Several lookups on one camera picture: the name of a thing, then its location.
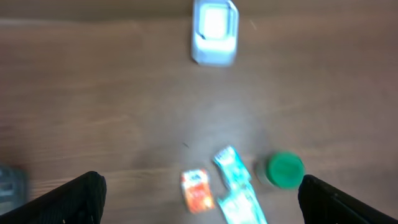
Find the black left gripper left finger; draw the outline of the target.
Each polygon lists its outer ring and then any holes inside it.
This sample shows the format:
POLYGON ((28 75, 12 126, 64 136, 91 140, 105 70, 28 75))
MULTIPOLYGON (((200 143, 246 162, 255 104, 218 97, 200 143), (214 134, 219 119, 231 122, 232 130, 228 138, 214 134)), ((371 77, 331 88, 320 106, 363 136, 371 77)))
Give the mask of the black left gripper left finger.
POLYGON ((106 191, 105 178, 89 171, 1 215, 1 224, 100 224, 106 191))

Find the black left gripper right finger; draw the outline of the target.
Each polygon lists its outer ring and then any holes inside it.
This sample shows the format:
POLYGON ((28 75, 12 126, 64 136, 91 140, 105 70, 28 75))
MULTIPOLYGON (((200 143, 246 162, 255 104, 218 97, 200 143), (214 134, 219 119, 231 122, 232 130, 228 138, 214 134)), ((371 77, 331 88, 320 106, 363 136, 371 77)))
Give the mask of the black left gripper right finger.
POLYGON ((397 224, 397 220, 313 175, 298 189, 305 224, 397 224))

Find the green lid jar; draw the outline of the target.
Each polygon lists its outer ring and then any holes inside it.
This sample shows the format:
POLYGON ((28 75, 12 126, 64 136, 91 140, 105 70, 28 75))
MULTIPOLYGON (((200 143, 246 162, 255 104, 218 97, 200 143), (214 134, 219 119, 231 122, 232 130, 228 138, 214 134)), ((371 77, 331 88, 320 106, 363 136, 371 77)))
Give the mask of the green lid jar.
POLYGON ((276 151, 259 159, 254 167, 262 184, 280 189, 297 189, 303 181, 305 166, 301 158, 289 151, 276 151))

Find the teal snack packet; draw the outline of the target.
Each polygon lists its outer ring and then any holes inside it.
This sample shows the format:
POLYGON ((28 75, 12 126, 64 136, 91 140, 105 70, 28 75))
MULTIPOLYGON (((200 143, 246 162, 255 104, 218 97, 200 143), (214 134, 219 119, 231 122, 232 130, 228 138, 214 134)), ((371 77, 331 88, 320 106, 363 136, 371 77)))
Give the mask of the teal snack packet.
POLYGON ((217 199, 228 224, 267 224, 264 212, 251 185, 251 175, 232 146, 217 152, 213 161, 228 189, 217 199))

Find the orange tissue packet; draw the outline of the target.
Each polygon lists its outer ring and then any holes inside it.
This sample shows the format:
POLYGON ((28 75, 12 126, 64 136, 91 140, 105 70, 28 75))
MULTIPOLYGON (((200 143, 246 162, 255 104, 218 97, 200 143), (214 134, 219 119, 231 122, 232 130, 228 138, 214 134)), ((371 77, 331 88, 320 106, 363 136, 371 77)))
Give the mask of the orange tissue packet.
POLYGON ((210 189, 210 176, 205 169, 182 172, 181 187, 190 213, 196 214, 215 208, 215 201, 210 189))

